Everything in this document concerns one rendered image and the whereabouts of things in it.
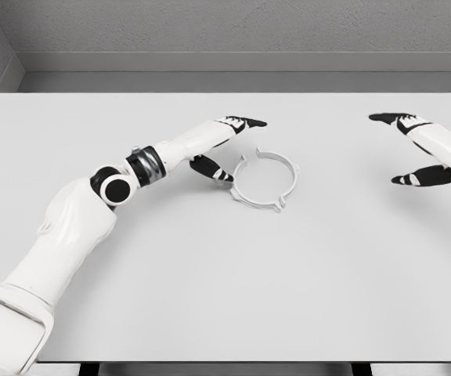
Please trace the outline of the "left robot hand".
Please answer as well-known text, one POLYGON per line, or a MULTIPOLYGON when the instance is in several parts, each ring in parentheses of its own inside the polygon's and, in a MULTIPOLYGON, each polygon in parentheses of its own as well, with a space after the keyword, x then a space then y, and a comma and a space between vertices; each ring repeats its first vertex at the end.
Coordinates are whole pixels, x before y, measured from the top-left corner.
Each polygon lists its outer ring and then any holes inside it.
POLYGON ((189 166, 195 172, 209 179, 232 183, 234 177, 215 161, 206 157, 204 153, 217 146, 221 146, 248 128, 263 128, 266 125, 267 123, 265 121, 247 117, 226 116, 193 128, 185 136, 184 141, 184 145, 189 147, 192 156, 189 166))

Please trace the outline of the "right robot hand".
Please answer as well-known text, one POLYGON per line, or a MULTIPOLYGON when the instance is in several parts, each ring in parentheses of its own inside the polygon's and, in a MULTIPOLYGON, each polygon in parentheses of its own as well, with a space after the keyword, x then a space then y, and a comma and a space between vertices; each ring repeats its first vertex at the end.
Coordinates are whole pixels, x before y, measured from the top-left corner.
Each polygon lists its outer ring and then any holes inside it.
POLYGON ((376 113, 371 121, 383 122, 397 128, 422 151, 438 163, 415 172, 398 175, 391 182, 401 186, 430 187, 451 183, 451 131, 422 117, 407 113, 376 113))

